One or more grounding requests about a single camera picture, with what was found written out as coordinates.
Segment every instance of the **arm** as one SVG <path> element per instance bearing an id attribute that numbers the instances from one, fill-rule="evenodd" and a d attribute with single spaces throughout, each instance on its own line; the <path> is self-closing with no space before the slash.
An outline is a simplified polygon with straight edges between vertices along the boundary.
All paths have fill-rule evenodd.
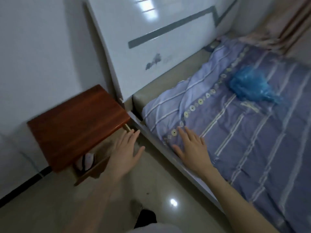
<path id="1" fill-rule="evenodd" d="M 65 228 L 65 233 L 92 233 L 96 232 L 111 192 L 122 177 L 127 174 L 138 162 L 145 147 L 141 147 L 133 156 L 134 143 L 140 131 L 124 133 L 115 142 L 109 162 L 98 184 L 77 211 L 72 222 Z"/>
<path id="2" fill-rule="evenodd" d="M 173 149 L 183 163 L 208 185 L 223 208 L 235 232 L 278 232 L 251 204 L 229 185 L 213 167 L 204 138 L 185 127 L 186 133 L 178 128 L 184 142 L 184 150 L 177 145 Z"/>

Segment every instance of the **wooden nightstand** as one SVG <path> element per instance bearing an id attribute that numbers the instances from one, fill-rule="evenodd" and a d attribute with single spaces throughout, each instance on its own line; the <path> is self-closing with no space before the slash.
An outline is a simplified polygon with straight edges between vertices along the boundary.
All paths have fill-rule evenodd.
<path id="1" fill-rule="evenodd" d="M 118 129 L 124 127 L 128 131 L 126 123 L 129 120 L 126 110 L 97 85 L 27 124 L 52 170 L 60 172 Z M 88 176 L 101 173 L 107 162 L 108 159 L 101 160 L 83 175 L 78 175 L 76 185 Z"/>

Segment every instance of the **headboard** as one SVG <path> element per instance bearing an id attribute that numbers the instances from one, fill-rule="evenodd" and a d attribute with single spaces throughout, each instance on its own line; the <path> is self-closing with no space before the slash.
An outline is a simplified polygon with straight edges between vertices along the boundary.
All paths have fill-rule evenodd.
<path id="1" fill-rule="evenodd" d="M 112 80 L 124 102 L 218 35 L 239 0 L 88 0 Z"/>

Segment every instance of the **black baseboard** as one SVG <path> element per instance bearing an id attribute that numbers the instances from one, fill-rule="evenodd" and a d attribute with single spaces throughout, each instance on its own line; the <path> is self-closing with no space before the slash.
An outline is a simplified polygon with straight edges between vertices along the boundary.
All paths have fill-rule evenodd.
<path id="1" fill-rule="evenodd" d="M 52 168 L 49 166 L 43 169 L 40 173 L 42 176 L 46 176 L 50 172 L 52 172 Z M 0 199 L 0 208 L 6 205 L 7 203 L 9 203 L 12 199 L 17 197 L 19 194 L 23 193 L 25 190 L 27 190 L 29 187 L 31 187 L 33 184 L 35 184 L 40 179 L 42 179 L 42 177 L 39 174 L 36 174 L 32 178 L 30 178 L 29 180 L 21 184 L 18 188 L 12 190 L 9 194 L 7 194 L 2 199 Z"/>

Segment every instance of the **bedsheet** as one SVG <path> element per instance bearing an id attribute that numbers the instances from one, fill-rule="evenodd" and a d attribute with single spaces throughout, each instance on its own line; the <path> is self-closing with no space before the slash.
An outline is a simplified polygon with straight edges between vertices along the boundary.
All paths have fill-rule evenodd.
<path id="1" fill-rule="evenodd" d="M 261 70 L 284 103 L 239 101 L 232 75 Z M 208 144 L 213 165 L 281 232 L 311 229 L 311 70 L 262 48 L 221 38 L 192 77 L 149 102 L 147 127 L 165 145 L 183 149 L 177 126 Z"/>

